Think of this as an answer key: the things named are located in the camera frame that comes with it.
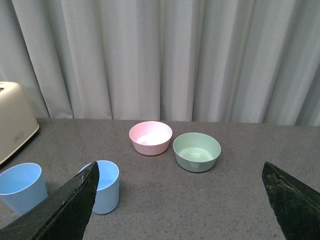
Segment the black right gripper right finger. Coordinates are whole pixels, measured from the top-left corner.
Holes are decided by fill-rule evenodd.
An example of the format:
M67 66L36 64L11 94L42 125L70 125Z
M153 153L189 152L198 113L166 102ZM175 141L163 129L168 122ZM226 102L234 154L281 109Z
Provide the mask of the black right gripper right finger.
M265 162L262 181L269 204L287 240L320 238L320 193Z

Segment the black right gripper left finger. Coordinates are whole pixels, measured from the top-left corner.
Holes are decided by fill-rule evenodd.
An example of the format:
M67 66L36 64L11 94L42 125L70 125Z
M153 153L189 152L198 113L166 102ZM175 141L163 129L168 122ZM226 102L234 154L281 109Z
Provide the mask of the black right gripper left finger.
M2 240L81 240L95 204L97 162L0 231Z

